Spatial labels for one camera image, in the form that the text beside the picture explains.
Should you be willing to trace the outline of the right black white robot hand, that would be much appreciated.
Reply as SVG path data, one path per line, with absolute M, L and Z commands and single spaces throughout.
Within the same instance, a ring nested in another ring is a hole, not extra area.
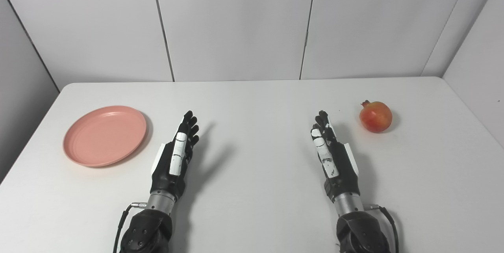
M 310 136 L 317 149 L 326 181 L 324 190 L 331 202 L 346 193 L 360 195 L 358 168 L 347 145 L 339 142 L 329 115 L 320 110 Z

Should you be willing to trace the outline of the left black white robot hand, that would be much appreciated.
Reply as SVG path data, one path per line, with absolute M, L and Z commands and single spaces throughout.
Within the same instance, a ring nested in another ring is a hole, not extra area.
M 177 202 L 185 191 L 184 181 L 194 146 L 199 141 L 197 117 L 189 110 L 182 117 L 173 140 L 160 146 L 152 169 L 150 193 L 168 193 Z

